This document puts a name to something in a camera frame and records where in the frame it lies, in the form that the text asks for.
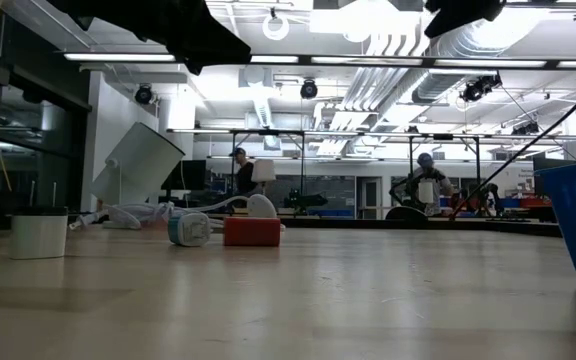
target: person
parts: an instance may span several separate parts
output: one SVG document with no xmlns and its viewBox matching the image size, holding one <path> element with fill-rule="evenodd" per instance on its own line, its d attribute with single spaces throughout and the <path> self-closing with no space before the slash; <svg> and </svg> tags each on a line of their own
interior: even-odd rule
<svg viewBox="0 0 576 360">
<path fill-rule="evenodd" d="M 424 213 L 426 216 L 441 215 L 439 196 L 440 194 L 443 194 L 452 197 L 452 184 L 442 171 L 435 169 L 435 162 L 430 154 L 420 154 L 417 158 L 417 164 L 419 167 L 412 173 L 411 188 L 414 189 L 413 191 L 415 191 L 415 193 L 417 193 L 420 182 L 432 181 L 434 202 L 432 204 L 426 204 Z"/>
<path fill-rule="evenodd" d="M 248 161 L 246 150 L 243 148 L 236 148 L 232 156 L 235 157 L 235 161 L 239 165 L 239 171 L 237 171 L 235 179 L 237 184 L 237 194 L 248 195 L 257 188 L 257 183 L 252 181 L 252 171 L 254 170 L 255 165 Z"/>
</svg>

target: white container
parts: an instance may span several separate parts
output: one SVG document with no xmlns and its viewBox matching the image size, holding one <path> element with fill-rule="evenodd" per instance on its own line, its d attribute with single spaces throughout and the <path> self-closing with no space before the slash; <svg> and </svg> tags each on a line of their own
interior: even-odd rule
<svg viewBox="0 0 576 360">
<path fill-rule="evenodd" d="M 419 201 L 424 204 L 433 204 L 435 202 L 433 181 L 422 181 L 419 183 Z"/>
<path fill-rule="evenodd" d="M 65 208 L 52 209 L 50 211 L 22 211 L 19 215 L 13 216 L 10 238 L 11 259 L 45 259 L 64 256 L 68 212 Z"/>
</svg>

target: orange block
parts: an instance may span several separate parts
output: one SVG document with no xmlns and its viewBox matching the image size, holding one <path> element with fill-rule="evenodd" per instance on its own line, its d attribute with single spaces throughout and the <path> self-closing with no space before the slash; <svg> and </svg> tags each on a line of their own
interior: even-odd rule
<svg viewBox="0 0 576 360">
<path fill-rule="evenodd" d="M 224 219 L 224 246 L 279 246 L 280 237 L 279 219 Z"/>
</svg>

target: red object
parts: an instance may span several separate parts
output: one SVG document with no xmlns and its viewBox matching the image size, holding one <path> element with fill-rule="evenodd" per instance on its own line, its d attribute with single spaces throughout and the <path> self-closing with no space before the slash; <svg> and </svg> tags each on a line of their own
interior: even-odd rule
<svg viewBox="0 0 576 360">
<path fill-rule="evenodd" d="M 224 246 L 279 246 L 280 236 L 279 219 L 224 219 Z"/>
<path fill-rule="evenodd" d="M 552 207 L 550 199 L 540 198 L 526 198 L 519 200 L 519 206 L 525 209 L 539 208 L 539 207 Z"/>
</svg>

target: door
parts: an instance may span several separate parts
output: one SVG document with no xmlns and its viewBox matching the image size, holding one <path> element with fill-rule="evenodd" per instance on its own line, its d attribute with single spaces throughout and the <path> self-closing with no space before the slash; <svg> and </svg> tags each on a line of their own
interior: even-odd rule
<svg viewBox="0 0 576 360">
<path fill-rule="evenodd" d="M 381 213 L 381 178 L 360 178 L 362 219 L 377 220 Z"/>
</svg>

